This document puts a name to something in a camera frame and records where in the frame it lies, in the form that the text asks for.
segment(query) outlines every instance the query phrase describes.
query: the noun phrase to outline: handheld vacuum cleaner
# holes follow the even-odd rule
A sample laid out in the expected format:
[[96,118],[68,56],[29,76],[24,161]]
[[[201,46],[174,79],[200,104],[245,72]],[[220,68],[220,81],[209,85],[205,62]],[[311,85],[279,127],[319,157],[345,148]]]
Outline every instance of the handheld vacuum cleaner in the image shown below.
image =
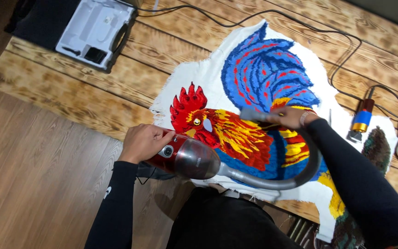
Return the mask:
[[[243,109],[240,118],[254,122],[264,122],[268,113],[259,113],[251,109]],[[170,132],[165,129],[164,135]],[[146,162],[168,173],[192,179],[210,179],[215,175],[224,175],[256,188],[269,190],[287,190],[301,186],[317,173],[322,155],[303,129],[296,130],[310,150],[307,166],[297,176],[284,180],[267,180],[258,178],[233,169],[221,162],[218,154],[206,144],[187,136],[185,133],[175,134],[173,139],[155,156]]]

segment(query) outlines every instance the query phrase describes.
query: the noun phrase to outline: wooden floor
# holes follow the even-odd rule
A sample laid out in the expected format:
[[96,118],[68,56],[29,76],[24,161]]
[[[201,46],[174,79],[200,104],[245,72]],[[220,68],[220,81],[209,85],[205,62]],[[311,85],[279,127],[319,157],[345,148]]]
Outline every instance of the wooden floor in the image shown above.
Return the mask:
[[[0,0],[0,54],[14,0]],[[0,248],[82,248],[122,143],[0,92]],[[133,248],[165,248],[193,185],[135,185]],[[264,207],[276,224],[288,214]],[[283,231],[290,227],[287,220]]]

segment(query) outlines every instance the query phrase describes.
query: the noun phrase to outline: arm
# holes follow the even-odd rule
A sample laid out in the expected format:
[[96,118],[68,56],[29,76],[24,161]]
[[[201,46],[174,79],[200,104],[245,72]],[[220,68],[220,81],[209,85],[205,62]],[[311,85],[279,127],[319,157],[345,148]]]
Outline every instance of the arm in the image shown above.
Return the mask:
[[372,247],[398,246],[398,194],[382,173],[324,119],[307,125],[337,191]]
[[131,248],[133,229],[133,186],[138,165],[115,162],[98,214],[85,248]]
[[85,248],[131,248],[133,231],[133,188],[138,163],[148,160],[174,136],[151,124],[128,129],[124,147],[113,165],[106,195],[88,234]]

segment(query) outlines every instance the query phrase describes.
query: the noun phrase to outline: gray hose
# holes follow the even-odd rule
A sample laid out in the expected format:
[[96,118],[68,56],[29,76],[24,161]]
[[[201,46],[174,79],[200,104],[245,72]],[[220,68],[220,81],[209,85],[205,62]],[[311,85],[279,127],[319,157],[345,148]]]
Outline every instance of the gray hose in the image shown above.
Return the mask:
[[302,136],[308,145],[310,155],[308,158],[307,166],[297,176],[286,180],[267,180],[259,177],[252,176],[250,174],[243,173],[237,169],[233,169],[221,163],[218,175],[225,175],[233,179],[239,180],[243,183],[252,185],[257,188],[269,189],[269,190],[287,190],[299,187],[313,178],[320,167],[322,160],[322,154],[313,142],[310,135],[303,129],[296,130],[296,132]]

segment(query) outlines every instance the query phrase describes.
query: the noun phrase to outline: rooster beak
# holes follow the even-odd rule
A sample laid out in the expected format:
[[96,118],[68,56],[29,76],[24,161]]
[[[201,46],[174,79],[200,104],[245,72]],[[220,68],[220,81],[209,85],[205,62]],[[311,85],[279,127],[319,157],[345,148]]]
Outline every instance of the rooster beak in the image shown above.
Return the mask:
[[187,132],[185,132],[185,134],[189,135],[190,137],[194,137],[194,135],[196,134],[196,130],[189,129]]
[[204,119],[203,122],[202,122],[202,124],[203,124],[203,127],[204,127],[207,131],[209,131],[209,132],[212,132],[212,131],[213,131],[213,126],[211,126],[211,121],[210,121],[208,118]]

